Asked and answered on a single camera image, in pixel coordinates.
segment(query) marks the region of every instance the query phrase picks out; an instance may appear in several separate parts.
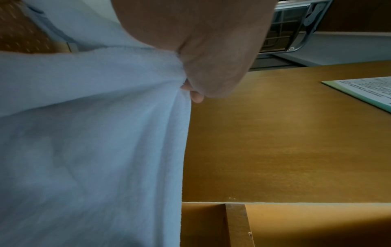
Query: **wooden table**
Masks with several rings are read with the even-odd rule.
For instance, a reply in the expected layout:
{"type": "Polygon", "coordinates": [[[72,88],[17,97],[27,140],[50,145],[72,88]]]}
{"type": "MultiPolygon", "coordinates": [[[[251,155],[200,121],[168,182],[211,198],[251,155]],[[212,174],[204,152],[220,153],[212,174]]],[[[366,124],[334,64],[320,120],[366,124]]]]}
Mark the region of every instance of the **wooden table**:
{"type": "Polygon", "coordinates": [[[249,72],[192,106],[184,202],[391,202],[391,114],[321,81],[391,61],[249,72]]]}

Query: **wooden panel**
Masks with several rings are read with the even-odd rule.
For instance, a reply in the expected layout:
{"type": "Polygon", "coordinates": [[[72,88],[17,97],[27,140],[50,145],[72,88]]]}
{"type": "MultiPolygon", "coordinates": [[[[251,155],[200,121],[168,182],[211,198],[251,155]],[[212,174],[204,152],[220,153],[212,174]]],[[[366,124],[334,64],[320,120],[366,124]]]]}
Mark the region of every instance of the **wooden panel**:
{"type": "Polygon", "coordinates": [[[224,204],[182,203],[181,247],[228,247],[228,244],[224,204]]]}
{"type": "Polygon", "coordinates": [[[391,32],[389,0],[334,0],[318,31],[391,32]]]}
{"type": "Polygon", "coordinates": [[[390,204],[247,204],[255,246],[391,246],[390,204]]]}
{"type": "Polygon", "coordinates": [[[391,114],[320,83],[391,61],[249,72],[192,106],[183,201],[391,202],[391,114]]]}
{"type": "Polygon", "coordinates": [[[244,204],[226,204],[230,247],[254,247],[244,204]]]}

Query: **green border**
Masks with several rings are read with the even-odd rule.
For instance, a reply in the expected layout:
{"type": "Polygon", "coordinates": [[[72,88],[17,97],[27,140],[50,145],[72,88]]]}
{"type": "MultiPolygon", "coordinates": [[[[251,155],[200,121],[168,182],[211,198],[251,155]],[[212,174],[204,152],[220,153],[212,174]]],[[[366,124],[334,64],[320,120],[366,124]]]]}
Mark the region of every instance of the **green border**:
{"type": "Polygon", "coordinates": [[[386,105],[386,104],[380,103],[378,101],[374,101],[374,100],[367,98],[361,94],[355,93],[355,92],[337,84],[335,81],[322,81],[322,83],[391,113],[391,106],[390,105],[386,105]]]}

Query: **skin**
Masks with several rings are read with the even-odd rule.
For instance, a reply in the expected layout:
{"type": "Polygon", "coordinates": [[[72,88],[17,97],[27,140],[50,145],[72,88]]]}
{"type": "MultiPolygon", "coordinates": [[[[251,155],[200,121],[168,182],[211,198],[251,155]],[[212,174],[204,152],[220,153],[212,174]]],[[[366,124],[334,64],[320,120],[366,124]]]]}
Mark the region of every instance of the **skin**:
{"type": "Polygon", "coordinates": [[[251,67],[277,0],[111,0],[123,28],[176,51],[194,102],[229,95],[251,67]]]}

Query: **dotted pattern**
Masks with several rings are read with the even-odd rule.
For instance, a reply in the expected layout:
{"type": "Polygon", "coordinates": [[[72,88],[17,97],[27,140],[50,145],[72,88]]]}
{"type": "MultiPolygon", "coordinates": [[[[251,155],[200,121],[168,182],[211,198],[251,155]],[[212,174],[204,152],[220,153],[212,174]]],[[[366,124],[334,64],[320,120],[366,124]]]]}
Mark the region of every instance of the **dotted pattern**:
{"type": "Polygon", "coordinates": [[[17,4],[0,0],[0,51],[22,53],[55,53],[55,47],[17,4]]]}

